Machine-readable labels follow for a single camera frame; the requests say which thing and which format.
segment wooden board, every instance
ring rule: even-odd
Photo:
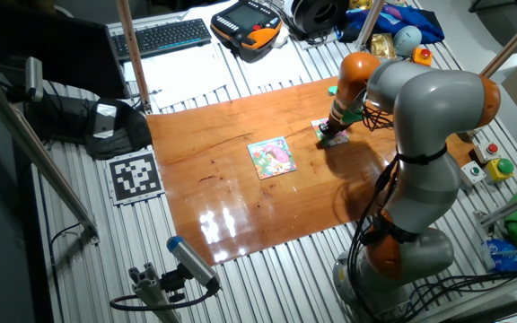
[[[317,147],[336,78],[167,115],[147,116],[177,234],[210,264],[355,220],[395,154],[391,130],[362,123],[350,142]],[[259,180],[248,144],[284,136],[296,171]],[[459,165],[472,144],[456,135]]]

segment keyboard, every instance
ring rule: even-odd
[[[141,57],[151,57],[176,50],[203,46],[211,42],[211,35],[202,19],[171,22],[136,31],[136,42]],[[129,61],[129,49],[125,35],[111,37],[120,62]]]

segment toy figure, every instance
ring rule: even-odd
[[[265,155],[267,156],[267,170],[272,173],[284,172],[291,169],[291,161],[280,147],[268,145],[265,147]]]
[[[350,0],[348,9],[369,10],[372,7],[372,0]]]

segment green block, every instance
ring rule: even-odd
[[[338,86],[330,86],[329,87],[329,95],[330,96],[335,96],[337,95],[337,92],[338,92]]]

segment yellow object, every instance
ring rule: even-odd
[[[370,52],[374,56],[396,59],[396,50],[394,50],[391,34],[373,34],[370,45]]]
[[[486,180],[488,182],[501,182],[505,179],[509,179],[513,176],[513,171],[511,172],[502,172],[500,171],[500,161],[503,159],[495,159],[490,161],[486,167],[484,168],[484,172],[486,173]]]
[[[348,9],[362,9],[368,10],[372,7],[372,0],[350,0]]]
[[[412,60],[416,64],[430,66],[432,64],[432,52],[426,48],[414,48]]]

